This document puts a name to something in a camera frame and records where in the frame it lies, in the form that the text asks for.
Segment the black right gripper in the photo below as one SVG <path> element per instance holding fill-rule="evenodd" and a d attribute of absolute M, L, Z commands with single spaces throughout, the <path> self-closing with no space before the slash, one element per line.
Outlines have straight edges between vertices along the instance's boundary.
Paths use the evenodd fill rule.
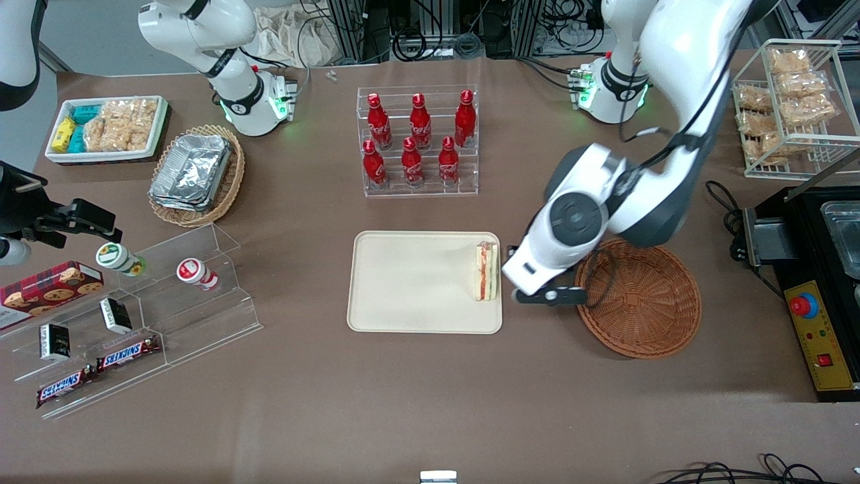
<path fill-rule="evenodd" d="M 3 235 L 18 234 L 34 226 L 35 240 L 48 246 L 65 246 L 67 234 L 89 234 L 120 244 L 123 238 L 122 230 L 98 229 L 98 227 L 114 227 L 116 215 L 82 198 L 73 199 L 62 209 L 70 223 L 38 220 L 52 211 L 52 202 L 45 191 L 47 180 L 8 163 L 2 162 L 1 166 L 1 233 Z"/>

